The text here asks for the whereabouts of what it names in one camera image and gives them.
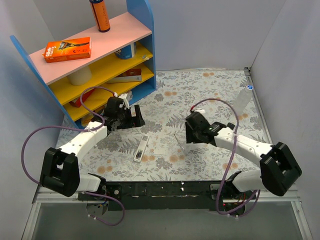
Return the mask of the small screwdriver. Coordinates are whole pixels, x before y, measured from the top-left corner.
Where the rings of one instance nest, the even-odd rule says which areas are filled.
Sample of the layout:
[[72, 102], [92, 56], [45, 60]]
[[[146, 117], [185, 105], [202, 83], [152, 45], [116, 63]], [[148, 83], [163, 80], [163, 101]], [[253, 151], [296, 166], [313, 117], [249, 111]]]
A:
[[174, 135], [174, 137], [175, 137], [175, 139], [177, 141], [177, 144], [179, 145], [180, 150], [182, 151], [182, 153], [184, 155], [187, 155], [188, 151], [187, 151], [186, 140], [183, 137], [179, 136], [177, 133], [174, 133], [173, 135]]

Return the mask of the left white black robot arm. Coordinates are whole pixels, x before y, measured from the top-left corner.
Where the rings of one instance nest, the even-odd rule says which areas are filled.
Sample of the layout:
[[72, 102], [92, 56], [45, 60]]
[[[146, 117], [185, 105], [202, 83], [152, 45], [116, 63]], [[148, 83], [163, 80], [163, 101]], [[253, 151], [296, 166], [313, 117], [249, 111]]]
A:
[[81, 174], [79, 162], [111, 132], [145, 125], [138, 104], [131, 109], [123, 97], [110, 97], [102, 115], [95, 115], [86, 128], [60, 148], [49, 148], [44, 154], [39, 183], [42, 187], [66, 197], [89, 192], [95, 200], [106, 196], [103, 177]]

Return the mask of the white battery cover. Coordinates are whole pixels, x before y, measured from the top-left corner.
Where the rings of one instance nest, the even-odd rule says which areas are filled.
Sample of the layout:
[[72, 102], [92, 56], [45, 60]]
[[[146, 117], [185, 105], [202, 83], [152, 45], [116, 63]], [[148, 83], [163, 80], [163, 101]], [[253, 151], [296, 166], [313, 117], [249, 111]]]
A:
[[155, 155], [164, 155], [164, 156], [167, 154], [165, 149], [154, 149], [153, 153]]

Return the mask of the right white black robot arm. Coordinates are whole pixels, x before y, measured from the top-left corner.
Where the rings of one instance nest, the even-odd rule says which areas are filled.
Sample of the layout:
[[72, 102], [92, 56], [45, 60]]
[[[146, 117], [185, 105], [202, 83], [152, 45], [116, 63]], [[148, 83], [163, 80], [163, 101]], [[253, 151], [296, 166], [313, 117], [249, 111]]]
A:
[[229, 150], [259, 167], [259, 170], [232, 174], [224, 182], [222, 194], [237, 199], [247, 191], [267, 190], [282, 197], [302, 175], [289, 147], [282, 142], [272, 145], [235, 135], [234, 129], [231, 123], [210, 124], [199, 112], [191, 113], [185, 120], [188, 144], [204, 143]]

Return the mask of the white remote control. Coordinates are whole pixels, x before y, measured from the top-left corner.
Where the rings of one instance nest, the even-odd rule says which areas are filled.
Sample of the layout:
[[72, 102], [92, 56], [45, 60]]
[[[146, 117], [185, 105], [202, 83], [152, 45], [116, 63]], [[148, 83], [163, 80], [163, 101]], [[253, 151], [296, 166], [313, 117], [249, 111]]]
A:
[[133, 161], [136, 162], [136, 163], [140, 163], [141, 160], [142, 160], [142, 157], [144, 155], [144, 152], [147, 148], [147, 145], [148, 145], [148, 142], [149, 142], [149, 139], [150, 137], [148, 135], [143, 135], [140, 142], [139, 142], [139, 145], [138, 145], [138, 148], [136, 150], [136, 153], [134, 154], [134, 157], [133, 157]]

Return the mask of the black remote control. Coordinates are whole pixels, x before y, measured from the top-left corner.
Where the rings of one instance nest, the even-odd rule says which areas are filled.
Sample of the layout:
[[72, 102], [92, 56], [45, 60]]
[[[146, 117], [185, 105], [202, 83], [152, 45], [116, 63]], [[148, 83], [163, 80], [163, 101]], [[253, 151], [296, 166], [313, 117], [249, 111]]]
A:
[[234, 130], [234, 128], [235, 128], [235, 125], [233, 123], [230, 123], [230, 122], [226, 126], [228, 128], [230, 128], [231, 130]]

